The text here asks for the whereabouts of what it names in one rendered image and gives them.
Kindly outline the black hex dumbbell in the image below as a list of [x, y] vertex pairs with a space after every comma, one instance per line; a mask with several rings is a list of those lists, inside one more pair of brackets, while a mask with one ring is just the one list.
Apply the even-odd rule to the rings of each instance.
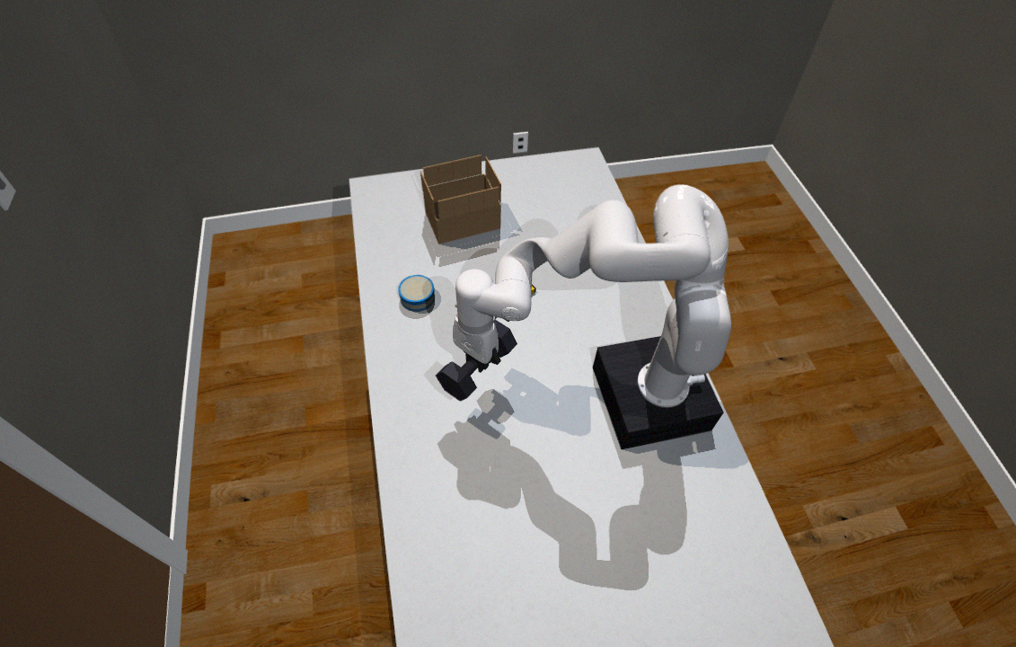
[[[508, 355], [518, 345], [518, 342], [513, 337], [510, 328], [497, 320], [494, 320], [494, 323], [497, 329], [497, 337], [499, 337], [499, 351], [497, 351], [497, 355], [502, 358]], [[445, 392], [452, 394], [456, 400], [467, 400], [468, 396], [473, 394], [477, 389], [477, 384], [473, 382], [471, 374], [477, 371], [478, 363], [479, 361], [474, 357], [468, 358], [462, 367], [451, 361], [451, 363], [447, 363], [437, 373], [437, 380], [445, 388]]]

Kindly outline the round grey tin with blue lid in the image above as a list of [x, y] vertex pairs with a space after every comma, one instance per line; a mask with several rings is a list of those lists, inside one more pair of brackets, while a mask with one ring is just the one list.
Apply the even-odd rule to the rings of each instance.
[[420, 312], [433, 306], [435, 288], [432, 279], [427, 276], [412, 275], [404, 279], [398, 286], [398, 296], [406, 310]]

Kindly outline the brown cardboard box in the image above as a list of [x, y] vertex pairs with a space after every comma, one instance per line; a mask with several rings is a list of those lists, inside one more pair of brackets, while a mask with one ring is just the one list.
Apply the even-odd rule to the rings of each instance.
[[426, 216], [438, 244], [500, 229], [502, 182], [489, 164], [484, 172], [477, 156], [427, 165], [420, 172]]

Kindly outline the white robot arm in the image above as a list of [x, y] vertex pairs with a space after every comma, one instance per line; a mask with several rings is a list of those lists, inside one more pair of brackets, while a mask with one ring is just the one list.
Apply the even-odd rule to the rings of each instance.
[[636, 244], [633, 212], [625, 202], [612, 199], [554, 238], [525, 239], [497, 262], [495, 284], [483, 270], [458, 276], [459, 326], [468, 334], [483, 334], [496, 318], [526, 319], [531, 313], [532, 273], [545, 262], [568, 279], [591, 269], [605, 281], [675, 281], [662, 337], [651, 365], [638, 375], [639, 390], [649, 403], [675, 408], [691, 385], [704, 382], [703, 374], [714, 371], [725, 355], [732, 332], [724, 288], [729, 239], [720, 208], [703, 191], [687, 185], [669, 187], [658, 197], [654, 232], [656, 244]]

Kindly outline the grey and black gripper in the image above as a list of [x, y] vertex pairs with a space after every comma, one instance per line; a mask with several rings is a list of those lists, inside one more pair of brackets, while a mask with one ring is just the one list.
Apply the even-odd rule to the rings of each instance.
[[464, 329], [461, 329], [458, 323], [458, 316], [455, 315], [453, 341], [456, 347], [461, 348], [465, 352], [466, 361], [470, 357], [474, 357], [479, 361], [479, 372], [486, 369], [490, 363], [496, 365], [500, 363], [500, 357], [497, 355], [497, 351], [499, 351], [499, 337], [497, 337], [497, 329], [494, 323], [483, 334], [468, 334]]

